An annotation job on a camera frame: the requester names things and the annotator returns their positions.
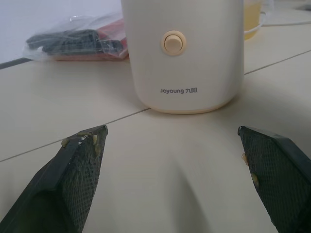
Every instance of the plastic bag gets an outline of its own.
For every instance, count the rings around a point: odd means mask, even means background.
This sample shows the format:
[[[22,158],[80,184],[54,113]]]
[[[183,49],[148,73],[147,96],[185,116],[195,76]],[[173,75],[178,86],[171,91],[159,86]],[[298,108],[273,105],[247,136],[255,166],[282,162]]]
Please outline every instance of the plastic bag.
[[[23,56],[37,61],[123,60],[128,49],[122,14],[70,17],[27,39]]]

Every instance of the round button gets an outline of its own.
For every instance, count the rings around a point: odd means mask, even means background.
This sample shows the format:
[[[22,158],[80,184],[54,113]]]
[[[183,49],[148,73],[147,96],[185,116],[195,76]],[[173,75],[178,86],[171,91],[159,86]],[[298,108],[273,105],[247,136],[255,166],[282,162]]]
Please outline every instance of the round button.
[[[178,53],[183,48],[183,42],[177,35],[169,35],[165,39],[165,49],[169,53]]]
[[[179,56],[186,49],[187,41],[179,31],[168,31],[162,36],[161,47],[163,52],[169,56]]]

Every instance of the white cable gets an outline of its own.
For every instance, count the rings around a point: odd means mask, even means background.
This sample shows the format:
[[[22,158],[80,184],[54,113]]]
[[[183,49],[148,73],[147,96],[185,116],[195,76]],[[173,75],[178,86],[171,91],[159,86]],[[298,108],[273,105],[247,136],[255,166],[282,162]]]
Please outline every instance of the white cable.
[[[263,17],[261,23],[260,23],[257,27],[252,28],[251,30],[244,31],[244,34],[253,33],[253,32],[257,31],[259,28],[261,28],[261,27],[264,25],[264,23],[266,22],[266,19],[267,19],[267,13],[265,13],[264,11],[262,11],[261,14],[264,15],[264,17]]]
[[[295,22],[295,23],[277,23],[277,24],[263,24],[263,27],[278,27],[278,26],[295,26],[295,25],[304,25],[304,24],[311,24],[311,21],[302,21],[302,22]]]

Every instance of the white table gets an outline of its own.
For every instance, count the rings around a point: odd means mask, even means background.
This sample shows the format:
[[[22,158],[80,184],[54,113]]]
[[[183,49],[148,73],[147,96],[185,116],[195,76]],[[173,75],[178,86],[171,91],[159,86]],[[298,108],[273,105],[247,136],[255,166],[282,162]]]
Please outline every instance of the white table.
[[[8,113],[7,124],[1,125],[6,130],[0,133],[1,156],[115,120],[108,124],[84,232],[276,233],[241,160],[237,129],[269,129],[311,155],[311,53],[305,53],[311,49],[310,29],[281,27],[274,34],[273,28],[263,28],[246,43],[249,74],[240,94],[226,107],[202,115],[139,112],[145,108],[135,96],[128,63],[31,62],[1,70],[0,104]],[[294,32],[305,40],[293,43]],[[287,36],[275,46],[280,33]],[[41,117],[31,118],[34,112]],[[10,130],[13,120],[19,128]],[[51,144],[0,163],[0,185],[6,187],[0,189],[0,218],[59,148],[60,143]]]

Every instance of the table seam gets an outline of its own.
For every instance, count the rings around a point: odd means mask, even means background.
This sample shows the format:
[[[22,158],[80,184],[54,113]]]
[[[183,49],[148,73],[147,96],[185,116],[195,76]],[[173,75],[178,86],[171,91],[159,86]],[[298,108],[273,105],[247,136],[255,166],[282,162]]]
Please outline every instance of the table seam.
[[[244,75],[247,75],[247,74],[251,74],[251,73],[257,72],[257,71],[259,71],[259,70],[262,70],[262,69],[265,69],[265,68],[267,68],[267,67],[270,67],[270,66],[276,65],[276,64],[278,64],[278,63],[281,63],[281,62],[284,62],[284,61],[290,60],[290,59],[295,58],[295,57],[297,57],[297,56],[300,56],[300,55],[306,54],[306,53],[308,53],[308,52],[311,52],[311,50],[308,50],[308,51],[305,51],[305,52],[299,53],[299,54],[297,54],[297,55],[291,56],[291,57],[289,57],[289,58],[283,59],[283,60],[278,61],[278,62],[274,62],[274,63],[269,64],[269,65],[266,65],[266,66],[263,66],[263,67],[257,68],[257,69],[255,69],[255,70],[252,70],[252,71],[249,71],[249,72],[247,72],[247,73],[244,73]],[[140,110],[140,111],[138,111],[138,112],[135,112],[135,113],[132,113],[132,114],[129,114],[129,115],[126,115],[126,116],[120,117],[120,118],[118,118],[118,119],[115,119],[115,120],[112,120],[112,121],[110,121],[110,122],[108,122],[108,123],[105,123],[104,125],[108,125],[108,124],[114,123],[114,122],[116,122],[116,121],[123,120],[123,119],[125,119],[125,118],[131,117],[131,116],[134,116],[134,115],[136,115],[136,114],[139,114],[139,113],[145,112],[145,111],[147,111],[147,110],[150,110],[150,108],[145,108],[145,109]],[[59,140],[57,140],[57,141],[54,141],[54,142],[48,143],[48,144],[43,145],[43,146],[41,146],[41,147],[38,147],[38,148],[35,148],[35,149],[28,150],[28,151],[26,151],[26,152],[23,152],[23,153],[20,153],[20,154],[17,154],[17,155],[11,156],[11,157],[6,158],[6,159],[2,159],[2,160],[0,160],[0,163],[1,163],[1,162],[4,162],[4,161],[7,161],[7,160],[10,160],[10,159],[13,159],[13,158],[16,158],[16,157],[19,157],[19,156],[24,155],[24,154],[30,153],[30,152],[32,152],[32,151],[35,151],[35,150],[41,149],[41,148],[43,148],[43,147],[50,146],[50,145],[55,144],[55,143],[58,143],[58,142],[60,142],[60,141],[62,141],[62,140],[63,140],[63,139],[59,139]]]

